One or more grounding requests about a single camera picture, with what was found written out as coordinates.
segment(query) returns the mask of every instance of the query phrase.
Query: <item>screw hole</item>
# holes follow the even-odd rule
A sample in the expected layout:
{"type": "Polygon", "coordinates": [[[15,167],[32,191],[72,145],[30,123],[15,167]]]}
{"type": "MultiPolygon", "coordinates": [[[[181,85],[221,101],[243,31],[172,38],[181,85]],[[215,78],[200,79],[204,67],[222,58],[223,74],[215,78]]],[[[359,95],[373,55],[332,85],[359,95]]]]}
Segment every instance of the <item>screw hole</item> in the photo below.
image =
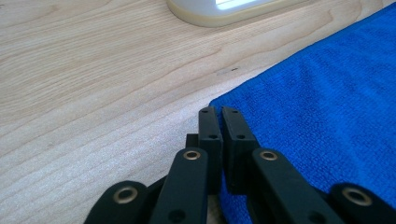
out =
{"type": "Polygon", "coordinates": [[[344,188],[342,193],[350,202],[360,206],[370,206],[373,203],[372,199],[359,189],[344,188]]]}
{"type": "Polygon", "coordinates": [[[174,210],[169,213],[168,219],[173,223],[178,223],[186,218],[186,213],[183,210],[174,210]]]}
{"type": "Polygon", "coordinates": [[[272,151],[263,151],[260,156],[267,161],[276,161],[277,155],[272,151]]]}
{"type": "Polygon", "coordinates": [[[321,213],[319,213],[319,212],[311,212],[311,214],[309,214],[309,220],[312,222],[312,223],[315,223],[315,224],[323,224],[323,223],[326,223],[326,217],[325,216],[323,216],[321,213]]]}
{"type": "Polygon", "coordinates": [[[201,157],[201,153],[197,151],[187,151],[183,154],[183,157],[189,161],[195,161],[201,157]]]}
{"type": "Polygon", "coordinates": [[[137,189],[131,186],[117,190],[113,195],[113,200],[116,203],[124,204],[130,203],[137,197],[137,189]]]}

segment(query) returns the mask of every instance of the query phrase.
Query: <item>wooden table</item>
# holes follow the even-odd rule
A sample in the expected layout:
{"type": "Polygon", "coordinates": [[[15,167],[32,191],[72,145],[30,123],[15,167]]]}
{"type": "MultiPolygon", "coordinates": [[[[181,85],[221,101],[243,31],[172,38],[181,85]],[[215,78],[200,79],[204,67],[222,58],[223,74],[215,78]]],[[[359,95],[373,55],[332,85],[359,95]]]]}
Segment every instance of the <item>wooden table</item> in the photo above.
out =
{"type": "Polygon", "coordinates": [[[203,28],[164,0],[0,0],[0,223],[81,223],[111,185],[153,183],[211,99],[391,2],[203,28]]]}

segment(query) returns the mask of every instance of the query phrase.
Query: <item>wood grain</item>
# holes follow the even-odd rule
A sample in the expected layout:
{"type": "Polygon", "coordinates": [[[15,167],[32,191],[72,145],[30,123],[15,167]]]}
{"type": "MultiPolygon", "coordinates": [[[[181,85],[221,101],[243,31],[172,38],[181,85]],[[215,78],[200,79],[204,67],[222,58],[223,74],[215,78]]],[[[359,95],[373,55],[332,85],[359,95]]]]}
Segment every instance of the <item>wood grain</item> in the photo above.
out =
{"type": "Polygon", "coordinates": [[[0,0],[0,223],[81,223],[109,186],[153,183],[211,99],[392,2],[203,28],[158,0],[0,0]]]}

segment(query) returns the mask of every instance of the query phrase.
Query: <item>blue microfiber cloth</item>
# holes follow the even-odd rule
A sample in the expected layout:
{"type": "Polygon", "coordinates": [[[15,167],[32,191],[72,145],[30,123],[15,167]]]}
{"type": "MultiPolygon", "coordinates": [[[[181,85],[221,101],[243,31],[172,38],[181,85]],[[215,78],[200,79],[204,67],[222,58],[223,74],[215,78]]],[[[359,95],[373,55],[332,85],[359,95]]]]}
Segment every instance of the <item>blue microfiber cloth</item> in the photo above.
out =
{"type": "MultiPolygon", "coordinates": [[[[396,208],[396,4],[303,49],[213,100],[242,112],[262,147],[313,186],[341,182],[396,208]]],[[[246,197],[220,194],[227,221],[250,223],[246,197]]]]}

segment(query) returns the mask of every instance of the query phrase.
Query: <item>light wood surface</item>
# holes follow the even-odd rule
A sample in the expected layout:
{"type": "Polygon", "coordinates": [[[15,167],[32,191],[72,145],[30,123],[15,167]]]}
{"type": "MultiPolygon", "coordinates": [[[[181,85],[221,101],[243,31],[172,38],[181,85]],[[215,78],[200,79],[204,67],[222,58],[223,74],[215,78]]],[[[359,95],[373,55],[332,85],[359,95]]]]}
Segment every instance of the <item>light wood surface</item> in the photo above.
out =
{"type": "Polygon", "coordinates": [[[391,2],[203,28],[164,0],[0,0],[0,223],[81,223],[111,185],[153,183],[211,99],[391,2]]]}

